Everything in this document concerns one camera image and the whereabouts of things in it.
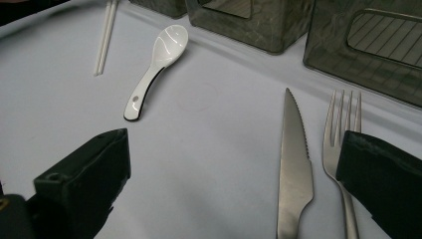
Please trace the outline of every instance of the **gray plastic box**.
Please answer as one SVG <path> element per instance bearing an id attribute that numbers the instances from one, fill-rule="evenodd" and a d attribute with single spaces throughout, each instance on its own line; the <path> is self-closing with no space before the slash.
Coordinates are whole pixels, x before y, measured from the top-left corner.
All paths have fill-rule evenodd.
<path id="1" fill-rule="evenodd" d="M 304 63 L 422 107 L 422 1 L 316 0 Z"/>
<path id="2" fill-rule="evenodd" d="M 313 0 L 186 0 L 190 23 L 281 54 L 309 27 Z"/>
<path id="3" fill-rule="evenodd" d="M 131 3 L 177 19 L 186 14 L 184 0 L 129 0 Z"/>

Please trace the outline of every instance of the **white ceramic spoon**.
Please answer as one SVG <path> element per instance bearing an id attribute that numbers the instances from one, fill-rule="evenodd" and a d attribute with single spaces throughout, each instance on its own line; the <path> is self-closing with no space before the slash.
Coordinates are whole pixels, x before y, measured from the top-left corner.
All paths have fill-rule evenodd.
<path id="1" fill-rule="evenodd" d="M 152 51 L 151 65 L 127 102 L 124 111 L 126 120 L 139 119 L 143 101 L 152 82 L 164 68 L 173 64 L 182 55 L 187 42 L 187 31 L 180 25 L 169 26 L 158 35 Z"/>

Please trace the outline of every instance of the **knife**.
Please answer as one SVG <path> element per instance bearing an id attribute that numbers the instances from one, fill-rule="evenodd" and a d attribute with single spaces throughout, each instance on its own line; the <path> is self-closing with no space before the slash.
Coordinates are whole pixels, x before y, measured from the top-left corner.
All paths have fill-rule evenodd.
<path id="1" fill-rule="evenodd" d="M 314 198 L 313 169 L 301 113 L 289 89 L 285 96 L 279 186 L 277 238 L 298 238 L 301 213 Z"/>

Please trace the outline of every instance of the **stainless steel utensil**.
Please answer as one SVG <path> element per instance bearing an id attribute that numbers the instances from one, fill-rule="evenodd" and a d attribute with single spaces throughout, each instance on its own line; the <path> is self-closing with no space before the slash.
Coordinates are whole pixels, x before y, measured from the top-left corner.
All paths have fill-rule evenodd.
<path id="1" fill-rule="evenodd" d="M 277 238 L 298 238 L 301 213 L 314 198 L 313 169 L 298 105 L 286 89 Z"/>
<path id="2" fill-rule="evenodd" d="M 328 109 L 328 115 L 326 117 L 325 123 L 325 132 L 323 134 L 323 152 L 322 152 L 322 164 L 325 173 L 338 185 L 341 196 L 342 196 L 342 205 L 344 211 L 344 225 L 345 225 L 345 235 L 347 239 L 357 239 L 359 238 L 359 233 L 357 230 L 356 217 L 354 215 L 353 202 L 350 194 L 344 188 L 341 182 L 335 179 L 335 173 L 337 171 L 338 159 L 341 152 L 341 135 L 346 131 L 350 130 L 350 112 L 353 95 L 350 93 L 348 106 L 346 109 L 346 119 L 345 126 L 341 128 L 341 114 L 343 111 L 343 98 L 344 91 L 341 93 L 341 98 L 338 103 L 338 113 L 337 121 L 335 127 L 335 136 L 332 144 L 331 140 L 331 129 L 333 128 L 332 119 L 334 114 L 334 104 L 335 104 L 335 92 L 332 94 L 331 103 Z M 355 110 L 355 119 L 354 119 L 354 131 L 361 131 L 361 95 L 357 97 L 356 110 Z"/>

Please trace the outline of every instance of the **white chopstick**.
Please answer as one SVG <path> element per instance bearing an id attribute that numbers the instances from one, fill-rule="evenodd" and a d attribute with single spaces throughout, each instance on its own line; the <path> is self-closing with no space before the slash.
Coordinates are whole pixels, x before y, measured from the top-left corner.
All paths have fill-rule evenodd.
<path id="1" fill-rule="evenodd" d="M 105 8 L 105 24 L 103 28 L 103 37 L 100 44 L 99 56 L 96 63 L 94 76 L 101 75 L 106 61 L 106 52 L 108 50 L 111 29 L 114 22 L 115 10 L 117 9 L 117 0 L 108 0 Z"/>

